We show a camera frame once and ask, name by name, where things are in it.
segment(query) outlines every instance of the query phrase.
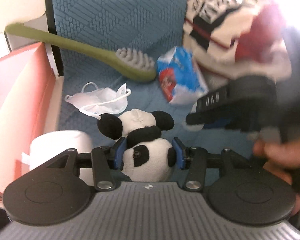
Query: face mask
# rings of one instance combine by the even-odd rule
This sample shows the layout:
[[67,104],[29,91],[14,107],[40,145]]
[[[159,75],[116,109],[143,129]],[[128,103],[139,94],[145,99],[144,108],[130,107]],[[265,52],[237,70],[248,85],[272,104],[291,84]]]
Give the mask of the face mask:
[[[84,92],[88,85],[94,85],[95,90],[92,92]],[[123,84],[118,91],[111,88],[98,88],[93,82],[85,84],[81,93],[73,96],[66,96],[65,101],[71,103],[79,111],[88,116],[101,119],[100,114],[120,114],[127,105],[127,96],[131,94],[131,90],[127,88],[127,84]]]

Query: blue textured cushion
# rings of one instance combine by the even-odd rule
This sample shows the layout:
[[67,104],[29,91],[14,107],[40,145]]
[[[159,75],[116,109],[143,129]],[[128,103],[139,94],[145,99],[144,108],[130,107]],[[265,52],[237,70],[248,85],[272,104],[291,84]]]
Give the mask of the blue textured cushion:
[[[58,35],[95,47],[141,49],[157,59],[182,43],[186,0],[53,0],[53,8]],[[245,156],[251,154],[251,143],[239,132],[184,130],[181,123],[191,106],[169,105],[157,81],[133,82],[108,65],[73,51],[61,49],[61,56],[65,76],[63,97],[78,93],[87,82],[114,90],[127,82],[132,91],[127,110],[162,110],[174,118],[176,125],[173,130],[163,133],[164,138],[172,140],[177,136],[188,146],[203,146],[210,152],[219,153],[223,147],[231,147]],[[82,130],[92,137],[94,146],[113,143],[98,131],[95,118],[80,113],[64,100],[59,129]]]

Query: human hand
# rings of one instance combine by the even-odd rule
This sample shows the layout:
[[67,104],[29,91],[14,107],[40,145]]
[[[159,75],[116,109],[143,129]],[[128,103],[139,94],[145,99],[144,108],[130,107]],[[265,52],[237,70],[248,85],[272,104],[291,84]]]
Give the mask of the human hand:
[[[263,168],[277,177],[283,179],[290,185],[292,177],[284,171],[284,168],[300,167],[300,140],[296,140],[286,144],[266,143],[257,140],[253,147],[253,153],[258,157],[268,159]],[[300,210],[300,195],[296,195],[296,204],[292,211],[292,215]]]

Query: panda eye patch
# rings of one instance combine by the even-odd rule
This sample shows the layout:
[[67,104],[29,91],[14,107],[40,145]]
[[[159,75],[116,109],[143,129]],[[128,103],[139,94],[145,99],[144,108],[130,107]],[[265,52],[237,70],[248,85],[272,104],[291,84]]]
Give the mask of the panda eye patch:
[[145,145],[133,148],[133,163],[135,167],[145,164],[149,160],[149,150]]

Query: panda plush toy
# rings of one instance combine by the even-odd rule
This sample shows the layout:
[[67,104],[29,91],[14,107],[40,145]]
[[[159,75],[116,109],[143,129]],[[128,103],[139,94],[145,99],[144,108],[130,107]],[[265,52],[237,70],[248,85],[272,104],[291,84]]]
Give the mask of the panda plush toy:
[[171,130],[174,121],[163,111],[144,112],[132,109],[120,115],[101,114],[100,132],[113,139],[127,138],[122,173],[132,181],[166,181],[176,163],[176,152],[170,142],[161,138]]

